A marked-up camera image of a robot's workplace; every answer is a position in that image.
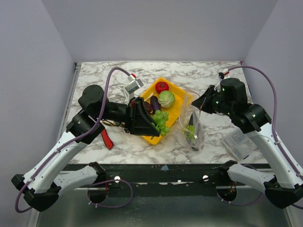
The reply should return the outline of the green celery stalk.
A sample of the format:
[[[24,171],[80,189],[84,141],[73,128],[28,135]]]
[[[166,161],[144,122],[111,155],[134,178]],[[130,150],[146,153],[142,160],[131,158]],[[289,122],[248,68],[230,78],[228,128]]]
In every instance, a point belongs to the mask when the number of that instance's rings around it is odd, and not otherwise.
[[[193,115],[190,116],[188,124],[185,127],[184,136],[191,148],[196,147],[197,135],[195,134]]]

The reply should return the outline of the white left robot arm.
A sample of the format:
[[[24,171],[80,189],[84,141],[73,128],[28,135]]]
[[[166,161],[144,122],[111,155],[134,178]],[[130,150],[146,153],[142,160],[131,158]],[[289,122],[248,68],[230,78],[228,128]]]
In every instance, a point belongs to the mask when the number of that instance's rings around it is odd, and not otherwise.
[[[109,102],[101,86],[90,85],[78,102],[81,110],[48,154],[29,172],[11,179],[19,191],[17,197],[23,197],[31,209],[45,211],[65,192],[85,185],[99,187],[109,181],[106,170],[97,162],[61,174],[69,161],[97,136],[101,135],[105,143],[110,141],[101,120],[122,122],[125,132],[132,135],[158,137],[160,134],[141,97],[132,98],[127,105]]]

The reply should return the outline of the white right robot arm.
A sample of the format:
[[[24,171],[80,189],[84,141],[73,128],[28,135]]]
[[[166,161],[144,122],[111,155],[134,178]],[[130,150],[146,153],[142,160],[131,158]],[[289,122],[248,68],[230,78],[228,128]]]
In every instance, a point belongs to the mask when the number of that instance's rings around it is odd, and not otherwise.
[[[303,197],[303,180],[299,175],[300,165],[287,150],[283,142],[275,140],[273,121],[258,104],[248,102],[245,84],[237,78],[220,82],[220,90],[210,85],[205,93],[192,102],[199,110],[230,118],[243,134],[258,147],[272,168],[272,174],[265,174],[228,161],[219,167],[218,181],[223,185],[231,182],[243,183],[265,194],[276,207],[284,209]]]

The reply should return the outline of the green grape bunch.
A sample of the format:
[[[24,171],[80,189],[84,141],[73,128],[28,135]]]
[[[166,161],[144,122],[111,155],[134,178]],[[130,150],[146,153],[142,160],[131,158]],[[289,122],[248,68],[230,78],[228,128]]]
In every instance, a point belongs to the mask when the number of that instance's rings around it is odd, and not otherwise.
[[[166,125],[169,119],[169,114],[166,111],[156,110],[152,119],[155,121],[154,125],[161,136],[166,136],[166,134],[170,132],[170,128]]]

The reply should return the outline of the clear pink-dotted zip bag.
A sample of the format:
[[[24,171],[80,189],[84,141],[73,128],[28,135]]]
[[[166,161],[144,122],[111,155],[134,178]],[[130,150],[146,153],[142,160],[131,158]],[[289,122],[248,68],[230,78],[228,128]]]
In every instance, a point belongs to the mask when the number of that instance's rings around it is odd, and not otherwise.
[[[205,131],[200,121],[201,111],[192,106],[192,102],[199,97],[197,92],[186,89],[178,118],[182,145],[192,151],[202,151],[204,148]]]

